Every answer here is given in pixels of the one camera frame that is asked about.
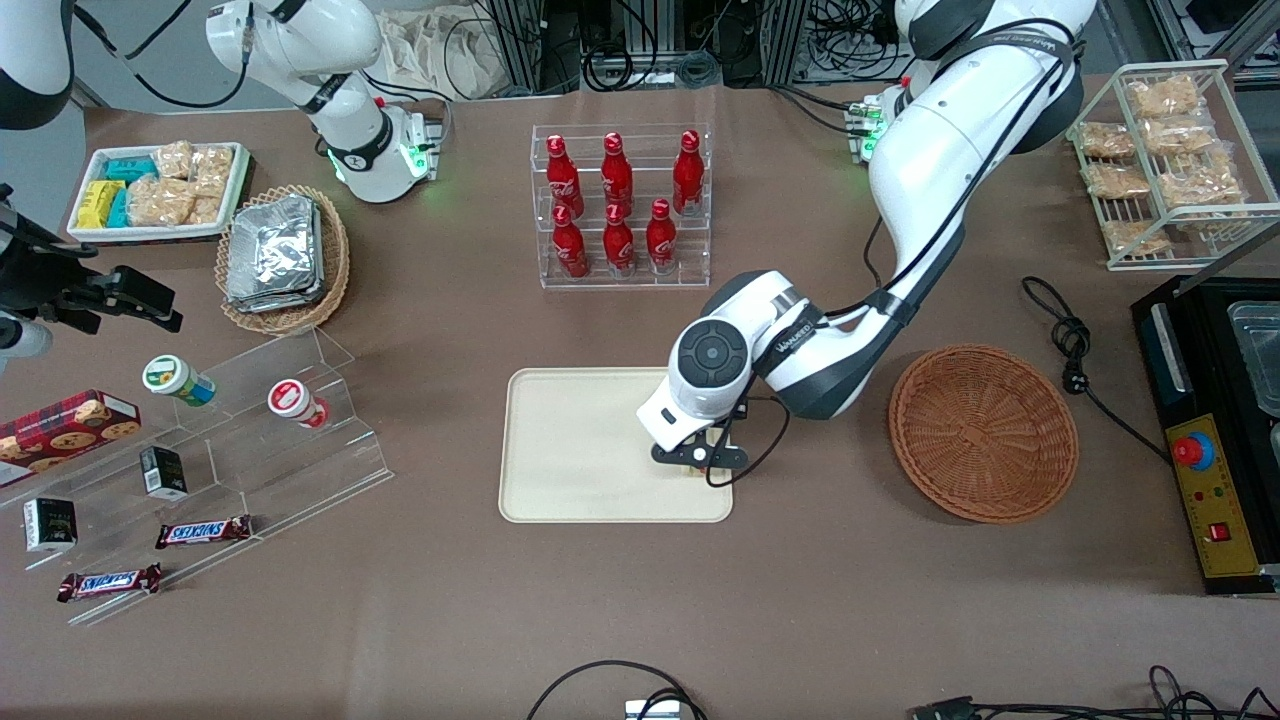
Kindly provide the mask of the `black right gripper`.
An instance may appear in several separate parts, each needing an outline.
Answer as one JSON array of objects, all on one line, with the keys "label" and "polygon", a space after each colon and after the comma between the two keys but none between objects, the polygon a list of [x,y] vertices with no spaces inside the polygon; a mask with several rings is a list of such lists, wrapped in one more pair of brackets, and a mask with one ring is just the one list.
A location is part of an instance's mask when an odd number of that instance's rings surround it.
[{"label": "black right gripper", "polygon": [[63,246],[10,204],[13,188],[1,187],[1,309],[26,320],[61,323],[86,334],[99,332],[100,316],[129,315],[178,333],[183,315],[175,291],[131,266],[113,269],[113,300],[106,277],[82,264],[97,254],[86,246]]}]

